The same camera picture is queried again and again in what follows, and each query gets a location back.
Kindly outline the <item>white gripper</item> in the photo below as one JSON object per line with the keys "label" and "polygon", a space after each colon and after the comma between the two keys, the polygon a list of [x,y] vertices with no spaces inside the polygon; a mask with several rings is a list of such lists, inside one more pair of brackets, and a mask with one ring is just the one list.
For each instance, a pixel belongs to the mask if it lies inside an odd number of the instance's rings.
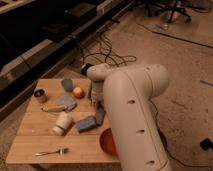
{"label": "white gripper", "polygon": [[104,82],[92,82],[92,101],[98,102],[103,100],[103,84]]}

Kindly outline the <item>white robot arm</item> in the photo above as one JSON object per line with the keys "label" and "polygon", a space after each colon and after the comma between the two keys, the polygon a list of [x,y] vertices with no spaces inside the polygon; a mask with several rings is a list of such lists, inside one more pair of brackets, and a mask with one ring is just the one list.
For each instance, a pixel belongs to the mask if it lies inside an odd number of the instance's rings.
{"label": "white robot arm", "polygon": [[149,101],[169,85],[161,64],[87,70],[92,100],[104,103],[122,171],[172,171]]}

